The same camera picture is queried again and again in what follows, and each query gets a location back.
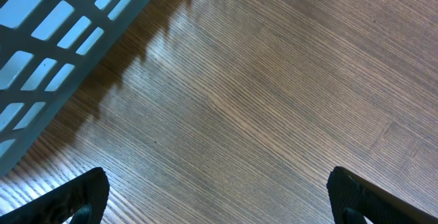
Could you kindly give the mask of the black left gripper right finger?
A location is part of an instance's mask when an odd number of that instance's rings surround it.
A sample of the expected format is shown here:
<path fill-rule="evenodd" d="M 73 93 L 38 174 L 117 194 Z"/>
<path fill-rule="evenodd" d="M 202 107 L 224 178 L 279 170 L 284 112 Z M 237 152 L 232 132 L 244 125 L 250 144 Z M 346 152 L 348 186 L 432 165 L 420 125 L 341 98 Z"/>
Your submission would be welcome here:
<path fill-rule="evenodd" d="M 330 172 L 326 187 L 336 224 L 437 223 L 436 217 L 341 166 Z"/>

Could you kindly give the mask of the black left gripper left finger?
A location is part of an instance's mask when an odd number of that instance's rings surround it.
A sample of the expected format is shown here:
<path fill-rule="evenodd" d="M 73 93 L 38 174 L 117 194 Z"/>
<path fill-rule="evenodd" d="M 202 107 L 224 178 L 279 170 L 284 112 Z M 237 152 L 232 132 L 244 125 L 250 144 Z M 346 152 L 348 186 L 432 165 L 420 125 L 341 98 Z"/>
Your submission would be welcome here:
<path fill-rule="evenodd" d="M 66 182 L 43 196 L 1 216 L 1 224 L 100 223 L 110 185 L 101 167 Z"/>

